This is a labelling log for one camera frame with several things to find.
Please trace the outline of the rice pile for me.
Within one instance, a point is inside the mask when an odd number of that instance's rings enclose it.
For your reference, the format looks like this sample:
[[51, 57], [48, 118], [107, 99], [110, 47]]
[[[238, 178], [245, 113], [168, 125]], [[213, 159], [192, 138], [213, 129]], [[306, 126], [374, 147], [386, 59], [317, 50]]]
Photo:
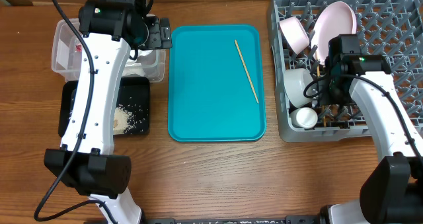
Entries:
[[149, 102], [141, 97], [118, 99], [114, 112], [114, 135], [141, 135], [149, 131]]

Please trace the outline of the wooden chopstick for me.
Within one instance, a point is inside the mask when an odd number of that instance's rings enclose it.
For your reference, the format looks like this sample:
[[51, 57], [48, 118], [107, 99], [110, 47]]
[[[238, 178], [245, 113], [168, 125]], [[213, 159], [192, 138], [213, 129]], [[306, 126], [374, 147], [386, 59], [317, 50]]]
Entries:
[[[316, 57], [315, 59], [316, 59], [316, 62], [318, 63], [318, 66], [317, 66], [317, 77], [320, 77], [321, 76], [321, 72], [320, 72], [320, 60], [318, 59], [317, 52], [314, 53], [314, 56]], [[319, 100], [319, 105], [321, 107], [321, 112], [324, 112], [325, 111], [325, 106], [324, 105], [321, 105], [320, 100]], [[327, 126], [326, 115], [322, 115], [321, 120], [322, 120], [322, 123], [323, 123], [323, 127], [325, 128]]]
[[234, 40], [234, 43], [235, 43], [235, 46], [236, 46], [237, 51], [238, 51], [238, 53], [239, 53], [239, 57], [240, 57], [240, 59], [241, 59], [241, 63], [243, 64], [243, 67], [244, 67], [244, 70], [245, 70], [245, 73], [246, 73], [247, 79], [248, 79], [249, 84], [250, 84], [251, 91], [252, 91], [252, 93], [253, 93], [253, 95], [254, 95], [254, 98], [255, 98], [255, 100], [256, 100], [256, 103], [257, 103], [257, 104], [259, 104], [258, 97], [257, 97], [256, 91], [255, 91], [255, 87], [254, 87], [254, 85], [253, 85], [253, 83], [252, 83], [252, 80], [251, 80], [251, 77], [250, 77], [249, 71], [248, 71], [248, 69], [247, 69], [247, 65], [246, 65], [245, 60], [244, 60], [244, 57], [243, 57], [243, 55], [242, 55], [242, 51], [241, 51], [241, 49], [240, 49], [240, 47], [239, 47], [238, 41], [237, 41], [237, 40]]

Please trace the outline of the pink bowl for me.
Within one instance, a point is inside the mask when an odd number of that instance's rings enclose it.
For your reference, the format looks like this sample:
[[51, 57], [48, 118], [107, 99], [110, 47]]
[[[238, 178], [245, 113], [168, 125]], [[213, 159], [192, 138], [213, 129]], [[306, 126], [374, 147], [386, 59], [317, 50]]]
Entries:
[[279, 26], [289, 47], [295, 54], [300, 54], [309, 45], [307, 33], [298, 18], [290, 17], [281, 20]]

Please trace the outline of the pink plate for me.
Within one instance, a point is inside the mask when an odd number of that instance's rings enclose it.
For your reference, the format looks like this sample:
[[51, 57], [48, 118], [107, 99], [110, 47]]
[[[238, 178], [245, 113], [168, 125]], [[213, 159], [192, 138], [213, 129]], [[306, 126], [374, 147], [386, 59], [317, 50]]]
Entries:
[[357, 20], [354, 11], [345, 2], [337, 1], [330, 4], [318, 17], [313, 30], [311, 47], [317, 46], [313, 53], [315, 60], [325, 64], [328, 56], [328, 43], [339, 34], [355, 34]]

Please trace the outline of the grey bowl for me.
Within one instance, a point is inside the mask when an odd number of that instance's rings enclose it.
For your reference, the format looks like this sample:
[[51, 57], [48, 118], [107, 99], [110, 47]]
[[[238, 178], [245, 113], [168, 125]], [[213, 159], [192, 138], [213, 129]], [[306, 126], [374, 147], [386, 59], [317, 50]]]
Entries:
[[292, 105], [300, 108], [312, 101], [303, 95], [305, 87], [313, 81], [307, 69], [289, 69], [284, 73], [284, 88]]

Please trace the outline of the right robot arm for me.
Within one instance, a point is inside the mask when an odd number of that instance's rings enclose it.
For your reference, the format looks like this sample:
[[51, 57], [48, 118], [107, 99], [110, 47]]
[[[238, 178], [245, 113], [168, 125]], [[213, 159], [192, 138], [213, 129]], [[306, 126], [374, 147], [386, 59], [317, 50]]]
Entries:
[[395, 90], [381, 55], [364, 55], [355, 34], [328, 43], [319, 103], [356, 104], [377, 149], [379, 164], [357, 200], [321, 211], [325, 223], [421, 223], [422, 137]]

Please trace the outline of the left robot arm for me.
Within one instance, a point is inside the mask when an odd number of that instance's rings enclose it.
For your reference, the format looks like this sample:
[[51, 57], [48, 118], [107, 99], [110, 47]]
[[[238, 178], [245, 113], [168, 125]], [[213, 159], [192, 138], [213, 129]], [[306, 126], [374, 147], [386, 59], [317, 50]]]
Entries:
[[45, 166], [56, 184], [95, 204], [107, 223], [141, 223], [128, 183], [131, 160], [114, 154], [113, 119], [125, 65], [140, 50], [169, 49], [170, 22], [150, 15], [154, 0], [88, 0], [72, 31], [83, 47], [72, 114]]

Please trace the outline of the small white cup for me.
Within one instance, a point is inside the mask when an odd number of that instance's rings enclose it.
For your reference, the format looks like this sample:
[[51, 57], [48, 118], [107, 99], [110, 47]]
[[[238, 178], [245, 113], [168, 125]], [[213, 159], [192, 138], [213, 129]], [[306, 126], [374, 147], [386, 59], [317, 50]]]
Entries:
[[289, 116], [291, 118], [291, 123], [296, 128], [311, 129], [315, 127], [318, 122], [317, 113], [312, 108], [308, 107], [298, 108]]

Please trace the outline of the white napkin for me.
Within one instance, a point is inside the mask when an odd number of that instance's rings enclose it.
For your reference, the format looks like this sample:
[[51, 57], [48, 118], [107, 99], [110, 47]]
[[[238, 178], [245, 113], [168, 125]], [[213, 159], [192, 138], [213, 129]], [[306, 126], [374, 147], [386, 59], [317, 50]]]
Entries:
[[137, 51], [137, 58], [135, 60], [129, 59], [126, 62], [123, 77], [143, 77], [145, 75], [145, 69], [150, 68], [156, 60], [156, 55], [152, 50]]

